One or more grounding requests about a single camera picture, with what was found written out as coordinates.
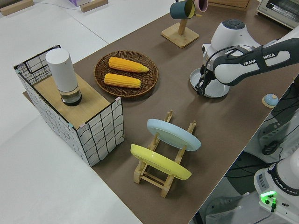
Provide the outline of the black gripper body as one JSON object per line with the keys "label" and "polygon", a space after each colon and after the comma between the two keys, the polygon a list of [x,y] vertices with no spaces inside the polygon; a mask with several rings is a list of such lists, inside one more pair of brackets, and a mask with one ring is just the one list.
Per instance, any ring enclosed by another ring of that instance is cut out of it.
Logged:
{"label": "black gripper body", "polygon": [[215,80],[214,73],[210,70],[204,70],[204,81],[205,82],[210,82],[212,80]]}

